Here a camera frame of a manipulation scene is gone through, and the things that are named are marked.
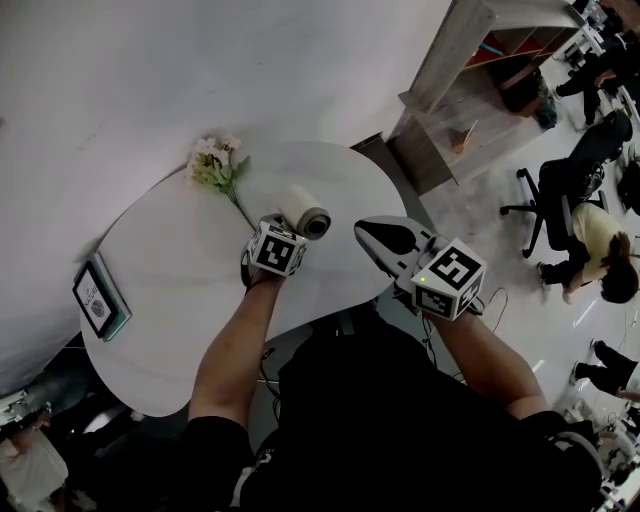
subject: office chair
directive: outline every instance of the office chair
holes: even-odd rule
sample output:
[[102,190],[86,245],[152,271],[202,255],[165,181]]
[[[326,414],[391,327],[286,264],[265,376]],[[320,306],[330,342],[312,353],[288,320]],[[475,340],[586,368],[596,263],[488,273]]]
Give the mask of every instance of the office chair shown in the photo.
[[618,158],[622,144],[631,140],[632,135],[629,118],[623,112],[614,110],[584,133],[569,157],[542,164],[538,187],[527,169],[518,169],[516,176],[519,179],[526,178],[533,199],[529,205],[503,206],[500,214],[507,215],[513,210],[536,215],[531,243],[522,250],[525,258],[533,252],[543,221],[547,223],[551,248],[564,251],[573,235],[571,212],[576,206],[589,201],[609,211],[604,193],[599,193],[597,201],[590,201],[589,198],[602,185],[602,164]]

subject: floor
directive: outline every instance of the floor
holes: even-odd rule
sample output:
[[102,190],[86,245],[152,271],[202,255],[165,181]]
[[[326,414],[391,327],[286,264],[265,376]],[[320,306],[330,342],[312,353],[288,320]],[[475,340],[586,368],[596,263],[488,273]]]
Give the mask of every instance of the floor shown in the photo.
[[[568,79],[568,67],[549,59],[542,74],[549,87]],[[530,193],[524,180],[516,178],[516,170],[527,167],[538,181],[540,165],[546,160],[569,155],[584,125],[582,96],[563,98],[559,104],[559,122],[534,142],[501,160],[492,169],[460,186],[447,182],[420,199],[438,230],[448,237],[459,237],[488,263],[481,296],[488,301],[500,288],[485,321],[496,325],[508,297],[508,305],[496,333],[517,350],[534,369],[550,402],[561,409],[575,401],[579,394],[596,413],[606,419],[619,412],[624,402],[600,393],[588,382],[577,387],[568,385],[568,376],[576,360],[596,364],[590,354],[592,338],[603,339],[613,348],[633,359],[640,359],[640,329],[635,328],[638,299],[626,305],[612,305],[602,300],[598,286],[585,287],[574,294],[567,305],[556,285],[544,293],[537,281],[535,266],[539,261],[557,263],[566,253],[554,252],[546,233],[540,234],[532,256],[525,260],[521,249],[528,246],[533,217],[511,212],[501,217],[498,210],[505,204],[528,202]],[[631,143],[640,139],[640,126],[634,125]],[[625,212],[615,193],[620,169],[607,164],[604,190],[610,213],[620,221],[630,238],[640,234],[640,218]]]

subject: paper towel roll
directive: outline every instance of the paper towel roll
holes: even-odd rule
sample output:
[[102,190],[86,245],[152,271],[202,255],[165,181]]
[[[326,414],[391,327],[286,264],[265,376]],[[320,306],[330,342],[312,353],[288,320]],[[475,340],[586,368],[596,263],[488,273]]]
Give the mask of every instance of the paper towel roll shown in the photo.
[[294,231],[309,240],[324,236],[331,225],[329,212],[299,185],[289,185],[279,195],[277,206]]

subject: desk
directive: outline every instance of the desk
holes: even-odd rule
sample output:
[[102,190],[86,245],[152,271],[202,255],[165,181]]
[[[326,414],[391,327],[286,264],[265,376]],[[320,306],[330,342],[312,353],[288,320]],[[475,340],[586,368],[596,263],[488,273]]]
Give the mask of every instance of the desk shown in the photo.
[[[353,235],[362,218],[405,215],[379,167],[321,142],[247,153],[251,167],[238,197],[253,222],[276,211],[274,193],[290,183],[309,190],[333,218],[283,285],[268,338],[373,299],[391,284]],[[252,233],[226,196],[188,185],[184,171],[152,188],[111,228],[99,250],[133,316],[104,343],[80,315],[91,362],[126,405],[165,416],[188,402],[200,359],[244,295],[240,255]]]

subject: hand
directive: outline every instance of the hand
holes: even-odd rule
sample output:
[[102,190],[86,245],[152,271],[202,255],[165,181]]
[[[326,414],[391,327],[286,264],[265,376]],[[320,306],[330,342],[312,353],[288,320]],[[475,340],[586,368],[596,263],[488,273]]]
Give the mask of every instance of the hand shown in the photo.
[[46,414],[41,414],[40,416],[38,416],[38,419],[36,419],[35,423],[33,424],[33,429],[40,430],[42,427],[49,427],[49,426],[51,426],[51,418],[49,418],[49,416],[47,416]]

